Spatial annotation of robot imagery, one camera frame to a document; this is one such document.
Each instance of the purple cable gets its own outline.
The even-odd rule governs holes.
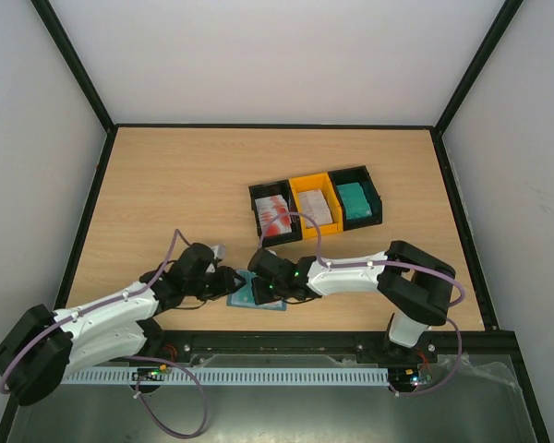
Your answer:
[[[460,333],[460,329],[458,328],[458,325],[455,323],[455,321],[453,321],[451,318],[447,318],[447,321],[450,322],[453,325],[453,327],[455,328],[455,334],[457,335],[457,338],[458,338],[458,353],[455,356],[455,364],[453,365],[453,368],[450,371],[450,373],[442,381],[440,381],[437,385],[435,385],[431,388],[428,388],[428,389],[417,390],[417,391],[414,391],[414,392],[398,392],[394,388],[394,386],[392,386],[390,384],[390,390],[395,395],[400,395],[400,396],[403,396],[403,397],[416,397],[417,395],[421,395],[421,394],[429,394],[429,393],[441,388],[443,385],[447,384],[447,382],[450,381],[450,379],[453,377],[455,372],[458,370],[458,367],[460,367],[460,363],[462,362],[462,334]]]
[[[170,261],[170,257],[173,254],[173,250],[175,249],[176,245],[176,238],[180,236],[187,245],[190,245],[190,243],[186,240],[186,238],[183,236],[183,234],[180,232],[179,229],[175,229],[175,234],[173,235],[173,240],[170,243],[170,246],[168,248],[168,252],[166,253],[166,257],[164,258],[164,261],[162,265],[158,268],[154,276],[151,278],[150,281],[148,281],[148,284],[146,284],[143,288],[138,289],[137,291],[134,291],[133,293],[129,293],[127,298],[135,297],[137,295],[141,295],[148,291],[150,287],[158,280],[158,278],[162,275],[164,272],[164,269],[168,265],[168,262]],[[89,314],[90,312],[94,311],[95,309],[98,309],[103,306],[110,305],[111,303],[116,303],[121,300],[125,300],[125,297],[123,295],[118,295],[117,297],[110,298],[108,300],[103,300],[99,303],[96,303],[92,306],[87,307],[86,309],[83,309],[81,311],[78,311],[78,317],[85,316],[86,314]],[[4,371],[4,374],[0,378],[0,392],[3,394],[10,393],[10,389],[6,388],[6,382],[10,378],[10,375],[12,374],[12,371],[17,367],[17,365],[20,363],[20,361],[24,358],[25,355],[35,346],[37,343],[39,343],[41,340],[43,340],[45,337],[47,337],[49,334],[51,334],[54,330],[58,329],[59,327],[65,325],[66,323],[69,323],[70,321],[74,321],[73,316],[68,316],[65,318],[62,318],[59,321],[56,321],[53,325],[49,326],[48,328],[44,329],[42,332],[37,334],[31,341],[29,341],[22,350],[17,354],[15,358],[12,359],[12,362],[10,362],[10,365],[6,368],[6,371]]]
[[[158,419],[158,417],[156,415],[154,415],[154,412],[150,408],[149,404],[146,402],[146,399],[144,399],[144,396],[139,391],[139,383],[142,381],[143,377],[140,377],[138,379],[138,381],[136,382],[135,392],[136,392],[137,398],[141,401],[141,404],[143,404],[144,407],[146,408],[146,411],[148,412],[148,415],[150,416],[152,421],[163,432],[165,432],[166,434],[168,434],[171,437],[181,438],[181,439],[184,439],[184,440],[200,436],[203,433],[203,430],[205,429],[205,425],[207,424],[208,416],[210,414],[210,405],[209,405],[209,400],[207,398],[207,395],[205,395],[205,391],[203,390],[203,387],[201,386],[201,383],[199,382],[197,377],[195,377],[195,375],[193,375],[193,373],[191,371],[189,371],[188,369],[186,369],[184,366],[182,366],[178,363],[175,363],[175,362],[171,362],[169,360],[164,360],[162,358],[139,357],[139,356],[135,356],[135,355],[133,355],[131,357],[126,357],[126,358],[129,359],[129,360],[135,360],[137,362],[161,363],[161,364],[164,364],[164,365],[169,365],[169,366],[175,367],[175,368],[180,369],[181,371],[183,371],[185,374],[187,374],[187,376],[191,380],[193,380],[195,382],[195,385],[197,385],[197,388],[199,389],[199,392],[201,393],[201,399],[203,401],[203,419],[201,420],[201,425],[199,425],[199,428],[193,434],[181,434],[179,432],[173,431],[170,427],[163,424]]]
[[[453,300],[452,302],[450,302],[450,304],[449,304],[450,307],[460,304],[465,298],[465,288],[457,280],[455,280],[452,277],[450,277],[449,275],[443,274],[442,272],[439,272],[437,270],[425,268],[423,266],[413,265],[412,263],[404,263],[402,261],[392,261],[392,260],[373,260],[373,261],[371,261],[371,265],[368,265],[367,262],[361,262],[360,261],[360,262],[356,262],[356,263],[339,263],[339,264],[332,263],[329,266],[329,264],[326,261],[324,261],[324,258],[322,258],[322,255],[321,255],[322,234],[320,232],[320,228],[319,228],[318,224],[310,216],[308,216],[308,215],[306,215],[302,212],[287,211],[287,212],[284,212],[283,214],[279,214],[279,215],[276,215],[275,217],[273,217],[269,221],[269,223],[267,223],[265,225],[265,227],[262,229],[262,233],[261,233],[260,239],[259,239],[259,249],[262,248],[262,242],[265,239],[265,236],[267,235],[267,231],[269,230],[269,227],[272,224],[274,224],[278,219],[281,219],[281,217],[286,217],[288,215],[289,216],[294,215],[294,216],[297,216],[297,217],[303,217],[303,218],[307,219],[310,223],[312,223],[314,228],[316,228],[316,232],[318,234],[317,243],[316,243],[316,260],[324,268],[343,269],[343,268],[356,268],[357,266],[365,266],[365,267],[368,267],[368,266],[392,266],[392,267],[395,267],[395,268],[417,270],[419,272],[424,272],[426,274],[432,275],[432,276],[437,277],[439,279],[445,280],[445,281],[447,281],[448,283],[450,283],[451,285],[455,286],[458,289],[458,291],[460,292],[460,296],[458,298],[456,298],[455,300]]]

